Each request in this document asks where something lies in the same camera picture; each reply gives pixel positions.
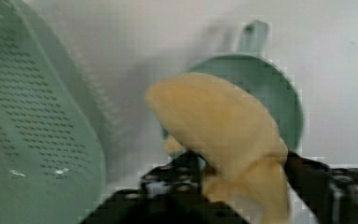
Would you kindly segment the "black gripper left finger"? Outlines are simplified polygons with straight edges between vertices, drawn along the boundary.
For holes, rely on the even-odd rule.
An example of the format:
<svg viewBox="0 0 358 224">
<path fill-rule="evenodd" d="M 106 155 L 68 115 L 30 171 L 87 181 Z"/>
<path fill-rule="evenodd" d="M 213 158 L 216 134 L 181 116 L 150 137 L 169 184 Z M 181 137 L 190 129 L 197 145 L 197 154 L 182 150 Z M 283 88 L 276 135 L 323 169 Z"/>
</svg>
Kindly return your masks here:
<svg viewBox="0 0 358 224">
<path fill-rule="evenodd" d="M 201 194 L 199 156 L 186 152 L 121 189 L 80 224 L 249 224 L 226 203 Z"/>
</svg>

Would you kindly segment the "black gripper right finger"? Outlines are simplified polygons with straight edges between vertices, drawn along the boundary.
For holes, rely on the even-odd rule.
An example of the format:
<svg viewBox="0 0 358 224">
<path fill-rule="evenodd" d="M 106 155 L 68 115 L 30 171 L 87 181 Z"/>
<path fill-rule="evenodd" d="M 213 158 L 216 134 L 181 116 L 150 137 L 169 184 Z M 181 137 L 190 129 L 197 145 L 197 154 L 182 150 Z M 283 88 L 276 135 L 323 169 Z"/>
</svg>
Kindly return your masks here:
<svg viewBox="0 0 358 224">
<path fill-rule="evenodd" d="M 284 171 L 318 224 L 358 224 L 358 168 L 331 168 L 290 151 Z"/>
</svg>

